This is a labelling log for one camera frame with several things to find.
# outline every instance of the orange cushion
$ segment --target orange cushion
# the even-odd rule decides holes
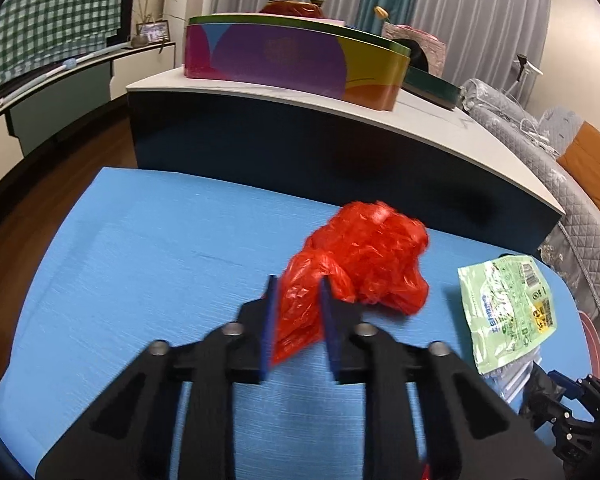
[[[600,132],[584,123],[564,155],[560,164],[600,209]]]

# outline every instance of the bolt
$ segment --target bolt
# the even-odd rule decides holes
[[[369,337],[378,333],[378,329],[371,323],[359,323],[356,325],[355,331],[356,334],[362,337]]]
[[[227,323],[222,327],[222,333],[224,335],[240,335],[244,332],[244,327],[240,323],[236,323],[232,321],[231,323]]]
[[[169,343],[162,339],[156,339],[149,345],[149,354],[151,355],[165,355],[169,351]]]
[[[437,357],[451,354],[450,348],[442,341],[434,341],[429,345],[429,352]]]

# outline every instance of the white countertop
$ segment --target white countertop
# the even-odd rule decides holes
[[[371,110],[298,90],[236,81],[189,79],[183,67],[142,79],[129,91],[180,91],[223,94],[286,103],[363,121],[426,142],[494,173],[564,214],[548,189],[504,144],[458,108],[445,110],[400,90],[392,112]]]

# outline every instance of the blue table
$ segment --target blue table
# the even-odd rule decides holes
[[[0,436],[31,473],[87,405],[149,341],[202,338],[259,297],[337,208],[177,173],[105,168],[40,264],[0,383]],[[445,340],[471,361],[457,268],[503,249],[429,231],[421,259],[430,294],[410,319],[368,320],[425,346]],[[543,366],[590,372],[573,299],[539,264],[557,303]],[[420,421],[416,428],[422,435]],[[235,392],[237,478],[360,478],[363,388],[337,386],[322,344]]]

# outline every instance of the green checkered cloth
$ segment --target green checkered cloth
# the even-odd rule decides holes
[[[37,67],[94,52],[120,26],[121,0],[5,0],[0,85]]]

